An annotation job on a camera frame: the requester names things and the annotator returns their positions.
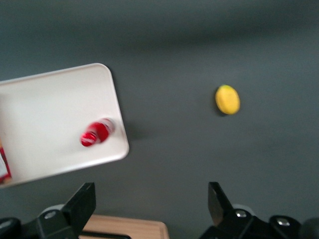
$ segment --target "yellow ball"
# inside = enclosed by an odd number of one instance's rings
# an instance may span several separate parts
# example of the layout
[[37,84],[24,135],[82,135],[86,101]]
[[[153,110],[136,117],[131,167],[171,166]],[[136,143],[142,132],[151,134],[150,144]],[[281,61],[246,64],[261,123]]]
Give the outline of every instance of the yellow ball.
[[233,115],[240,109],[239,95],[231,86],[220,86],[216,92],[215,100],[219,110],[227,115]]

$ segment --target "wooden board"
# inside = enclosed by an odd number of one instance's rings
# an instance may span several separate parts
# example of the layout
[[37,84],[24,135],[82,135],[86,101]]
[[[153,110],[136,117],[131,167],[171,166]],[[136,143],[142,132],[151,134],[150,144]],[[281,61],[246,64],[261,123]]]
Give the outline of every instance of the wooden board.
[[[128,235],[132,239],[169,239],[167,227],[162,222],[99,215],[92,215],[83,231]],[[80,236],[80,239],[93,237]]]

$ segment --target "red bottle cap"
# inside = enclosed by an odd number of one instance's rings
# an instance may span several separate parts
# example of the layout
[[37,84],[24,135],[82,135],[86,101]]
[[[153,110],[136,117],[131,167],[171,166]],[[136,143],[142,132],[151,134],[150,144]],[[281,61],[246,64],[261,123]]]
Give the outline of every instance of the red bottle cap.
[[93,132],[85,132],[81,135],[81,143],[85,147],[95,144],[97,139],[96,134]]

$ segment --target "gray table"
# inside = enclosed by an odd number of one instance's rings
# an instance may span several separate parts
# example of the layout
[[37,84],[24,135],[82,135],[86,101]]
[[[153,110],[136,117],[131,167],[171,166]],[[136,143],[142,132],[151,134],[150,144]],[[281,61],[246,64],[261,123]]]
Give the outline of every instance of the gray table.
[[[261,219],[317,217],[318,11],[317,0],[1,1],[0,80],[107,65],[131,151],[0,190],[0,217],[27,222],[92,181],[96,214],[163,221],[173,239],[211,225],[209,181]],[[234,116],[213,110],[221,84],[240,94]]]

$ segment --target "white tray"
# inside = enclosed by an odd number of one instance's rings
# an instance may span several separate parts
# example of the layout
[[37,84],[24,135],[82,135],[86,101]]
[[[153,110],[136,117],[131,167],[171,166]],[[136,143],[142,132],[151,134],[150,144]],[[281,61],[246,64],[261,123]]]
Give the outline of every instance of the white tray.
[[[111,118],[115,132],[83,147],[88,124]],[[102,64],[0,82],[0,138],[12,174],[1,187],[124,158],[129,152],[110,70]]]

